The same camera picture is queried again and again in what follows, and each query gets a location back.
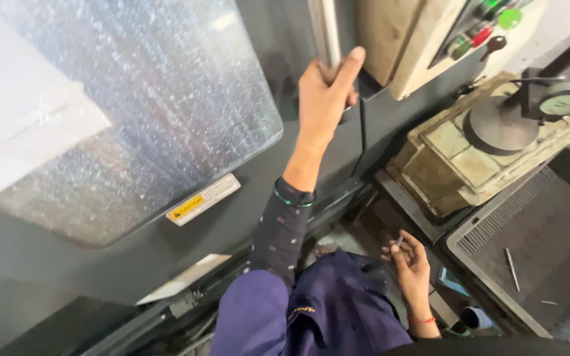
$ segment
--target person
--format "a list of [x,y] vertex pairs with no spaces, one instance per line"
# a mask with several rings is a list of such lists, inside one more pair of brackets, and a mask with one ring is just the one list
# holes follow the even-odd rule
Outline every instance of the person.
[[210,355],[372,355],[413,338],[440,337],[428,302],[426,252],[406,231],[401,246],[389,241],[382,259],[397,267],[410,332],[360,269],[362,256],[324,255],[295,282],[322,155],[345,103],[358,100],[353,83],[365,55],[364,48],[353,49],[331,86],[316,59],[300,78],[298,140],[260,219],[244,274],[219,303]]

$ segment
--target dark patterned sleeve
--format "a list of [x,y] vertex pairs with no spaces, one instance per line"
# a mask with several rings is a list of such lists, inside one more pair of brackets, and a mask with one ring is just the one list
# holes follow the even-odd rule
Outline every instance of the dark patterned sleeve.
[[254,237],[245,272],[266,270],[279,276],[289,292],[294,285],[294,268],[300,256],[313,194],[302,192],[285,182],[276,181],[275,192],[267,201]]

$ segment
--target magnetic base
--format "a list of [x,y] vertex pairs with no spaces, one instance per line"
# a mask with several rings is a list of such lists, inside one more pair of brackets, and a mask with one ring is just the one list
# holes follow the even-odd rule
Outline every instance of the magnetic base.
[[508,155],[523,150],[538,138],[539,121],[523,118],[520,105],[502,105],[505,99],[505,96],[480,99],[465,120],[465,134],[480,150]]

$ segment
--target bangle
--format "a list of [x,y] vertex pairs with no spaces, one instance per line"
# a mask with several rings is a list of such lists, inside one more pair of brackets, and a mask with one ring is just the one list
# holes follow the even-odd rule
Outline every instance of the bangle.
[[427,324],[427,323],[429,323],[429,322],[433,322],[433,321],[436,320],[436,318],[434,318],[434,317],[432,317],[432,318],[430,318],[430,319],[428,319],[428,320],[415,320],[415,319],[413,319],[413,318],[409,318],[409,319],[410,319],[410,321],[412,321],[412,322],[418,322],[419,324]]
[[[274,183],[274,194],[276,194],[277,197],[279,197],[279,199],[287,204],[287,205],[292,205],[292,206],[296,206],[297,208],[306,208],[307,206],[312,206],[313,205],[313,201],[311,203],[307,203],[307,204],[301,204],[301,205],[297,205],[291,202],[291,200],[287,200],[285,198],[283,198],[280,194],[279,191],[276,189],[276,182]],[[313,200],[316,200],[316,191],[313,191]]]

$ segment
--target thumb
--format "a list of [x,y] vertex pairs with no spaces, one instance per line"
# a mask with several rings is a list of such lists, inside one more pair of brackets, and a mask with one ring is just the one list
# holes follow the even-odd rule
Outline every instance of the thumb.
[[346,57],[346,61],[340,68],[340,72],[338,72],[336,80],[331,87],[335,87],[340,93],[347,95],[349,90],[351,90],[351,85],[358,77],[358,73],[360,73],[365,57],[366,50],[363,47],[353,48]]
[[403,254],[400,251],[400,248],[397,245],[393,245],[391,247],[391,254],[393,255],[393,261],[395,261],[395,265],[397,266],[397,271],[407,271],[408,265],[406,264],[406,259],[404,258]]

